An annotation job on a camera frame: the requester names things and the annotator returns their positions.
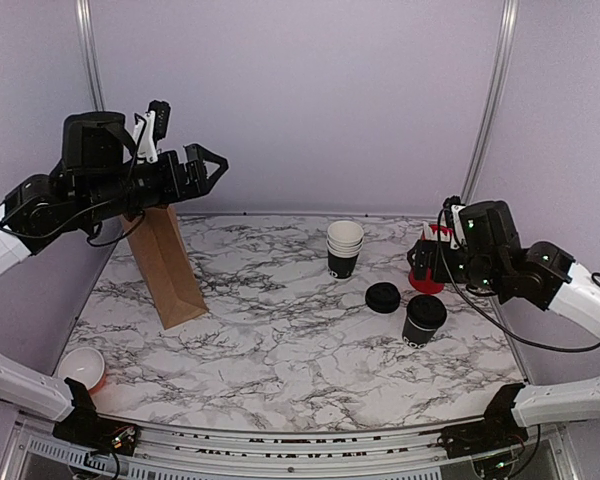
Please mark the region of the front aluminium rail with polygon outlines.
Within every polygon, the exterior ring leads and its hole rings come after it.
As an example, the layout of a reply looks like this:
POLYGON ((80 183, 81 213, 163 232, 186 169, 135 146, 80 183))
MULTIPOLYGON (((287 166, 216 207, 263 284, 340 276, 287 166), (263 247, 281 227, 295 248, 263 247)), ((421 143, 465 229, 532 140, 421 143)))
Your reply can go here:
POLYGON ((580 479, 561 426, 494 436, 481 418, 406 428, 241 431, 108 417, 87 447, 21 414, 0 479, 580 479))

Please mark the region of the aluminium frame post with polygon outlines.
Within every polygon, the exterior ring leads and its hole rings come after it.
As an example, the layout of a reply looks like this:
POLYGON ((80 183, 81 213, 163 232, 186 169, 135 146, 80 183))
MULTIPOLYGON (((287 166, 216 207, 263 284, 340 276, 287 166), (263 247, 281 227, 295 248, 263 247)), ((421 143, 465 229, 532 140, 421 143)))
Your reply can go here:
POLYGON ((105 109, 89 0, 76 0, 78 37, 82 52, 91 103, 96 111, 105 109))
POLYGON ((486 98, 469 167, 461 190, 461 199, 464 203, 472 202, 481 171, 486 163, 492 130, 508 77, 519 6, 520 2, 518 0, 505 0, 502 2, 502 12, 486 98))

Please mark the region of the black plastic cup lid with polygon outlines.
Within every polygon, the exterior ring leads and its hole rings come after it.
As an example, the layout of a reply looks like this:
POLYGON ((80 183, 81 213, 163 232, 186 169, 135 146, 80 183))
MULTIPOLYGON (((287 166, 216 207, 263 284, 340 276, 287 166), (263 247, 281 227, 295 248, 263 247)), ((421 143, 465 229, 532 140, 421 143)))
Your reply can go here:
POLYGON ((447 319, 447 309, 443 302, 432 295, 414 296, 407 304, 407 318, 417 327, 437 330, 447 319))

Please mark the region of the orange white bowl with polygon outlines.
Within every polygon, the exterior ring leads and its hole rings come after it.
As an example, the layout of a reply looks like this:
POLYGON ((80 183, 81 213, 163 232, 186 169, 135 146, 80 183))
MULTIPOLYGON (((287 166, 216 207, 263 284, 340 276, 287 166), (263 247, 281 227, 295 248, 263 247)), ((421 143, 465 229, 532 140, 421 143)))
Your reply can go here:
POLYGON ((106 364, 103 355, 92 347, 80 347, 61 360, 57 368, 61 379, 71 378, 82 383, 90 393, 105 384, 106 364))

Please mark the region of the stack of paper cups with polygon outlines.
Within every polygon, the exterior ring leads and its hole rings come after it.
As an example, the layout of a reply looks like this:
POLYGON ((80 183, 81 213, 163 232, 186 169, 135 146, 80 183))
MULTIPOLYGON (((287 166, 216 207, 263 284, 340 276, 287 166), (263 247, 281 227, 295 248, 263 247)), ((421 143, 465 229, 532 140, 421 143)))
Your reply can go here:
POLYGON ((364 241, 362 226, 354 221, 339 220, 327 229, 329 274, 339 280, 349 278, 355 269, 364 241))

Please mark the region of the left aluminium frame post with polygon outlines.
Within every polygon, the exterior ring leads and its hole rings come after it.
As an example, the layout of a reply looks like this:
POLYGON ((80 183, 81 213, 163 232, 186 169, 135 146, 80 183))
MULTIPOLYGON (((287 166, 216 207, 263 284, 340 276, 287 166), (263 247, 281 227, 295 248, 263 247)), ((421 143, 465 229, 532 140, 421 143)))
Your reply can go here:
POLYGON ((82 52, 91 103, 96 111, 105 109, 89 0, 76 0, 78 37, 82 52))

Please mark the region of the single black paper cup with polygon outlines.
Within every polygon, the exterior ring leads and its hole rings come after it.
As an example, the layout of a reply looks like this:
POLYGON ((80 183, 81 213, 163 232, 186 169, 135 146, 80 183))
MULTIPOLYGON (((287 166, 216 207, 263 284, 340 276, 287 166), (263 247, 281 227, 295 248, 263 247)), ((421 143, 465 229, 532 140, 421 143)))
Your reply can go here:
POLYGON ((422 327, 407 318, 402 329, 402 340, 408 347, 421 350, 431 341, 436 332, 437 328, 422 327))

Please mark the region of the white packets in container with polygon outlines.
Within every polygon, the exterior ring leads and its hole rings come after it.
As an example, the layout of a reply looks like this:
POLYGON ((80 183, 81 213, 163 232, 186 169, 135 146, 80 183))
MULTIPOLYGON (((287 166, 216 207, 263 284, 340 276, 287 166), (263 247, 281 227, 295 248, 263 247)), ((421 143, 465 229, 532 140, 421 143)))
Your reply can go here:
POLYGON ((423 239, 424 240, 432 240, 433 239, 433 230, 428 223, 423 224, 423 239))

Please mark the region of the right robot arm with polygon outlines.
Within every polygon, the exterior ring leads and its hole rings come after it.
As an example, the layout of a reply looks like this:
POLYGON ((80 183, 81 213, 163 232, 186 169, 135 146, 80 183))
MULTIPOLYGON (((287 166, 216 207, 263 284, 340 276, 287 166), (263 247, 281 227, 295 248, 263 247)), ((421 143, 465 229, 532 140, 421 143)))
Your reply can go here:
MULTIPOLYGON (((488 200, 465 204, 447 198, 432 223, 408 252, 410 283, 450 286, 483 319, 509 339, 559 354, 600 348, 600 272, 592 272, 559 246, 538 241, 522 245, 508 204, 488 200), (513 333, 477 304, 493 298, 527 301, 580 326, 596 341, 584 347, 549 345, 513 333)), ((529 428, 544 424, 600 420, 600 376, 544 386, 502 386, 475 421, 441 430, 438 442, 450 458, 485 453, 526 441, 529 428)))

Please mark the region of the red cylindrical container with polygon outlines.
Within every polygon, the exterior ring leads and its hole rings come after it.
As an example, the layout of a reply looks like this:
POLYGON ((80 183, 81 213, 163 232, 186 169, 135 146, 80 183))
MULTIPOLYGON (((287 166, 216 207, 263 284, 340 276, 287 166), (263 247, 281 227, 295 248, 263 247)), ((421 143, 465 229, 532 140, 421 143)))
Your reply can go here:
POLYGON ((422 232, 413 247, 407 252, 407 260, 410 266, 408 276, 411 286, 418 292, 427 295, 436 295, 444 289, 447 282, 447 274, 437 274, 440 259, 440 247, 437 243, 441 238, 443 246, 451 244, 451 236, 445 225, 437 226, 428 223, 433 230, 433 239, 423 239, 422 232))

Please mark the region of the right aluminium frame post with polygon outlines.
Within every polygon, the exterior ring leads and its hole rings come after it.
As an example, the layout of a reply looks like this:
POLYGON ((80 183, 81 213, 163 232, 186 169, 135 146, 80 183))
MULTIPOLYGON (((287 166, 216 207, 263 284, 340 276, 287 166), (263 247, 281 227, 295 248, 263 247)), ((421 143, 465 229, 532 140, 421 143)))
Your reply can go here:
POLYGON ((469 167, 461 190, 461 199, 464 203, 472 202, 481 171, 486 163, 492 130, 508 77, 519 6, 520 2, 518 0, 505 0, 502 2, 502 12, 486 98, 469 167))

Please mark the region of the brown paper bag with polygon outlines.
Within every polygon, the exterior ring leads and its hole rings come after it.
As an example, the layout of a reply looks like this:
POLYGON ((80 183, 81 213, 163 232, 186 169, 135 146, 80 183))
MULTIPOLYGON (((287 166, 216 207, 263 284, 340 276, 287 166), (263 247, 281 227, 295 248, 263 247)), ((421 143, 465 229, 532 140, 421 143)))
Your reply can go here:
POLYGON ((208 312, 173 207, 150 208, 144 218, 120 218, 164 329, 208 312))

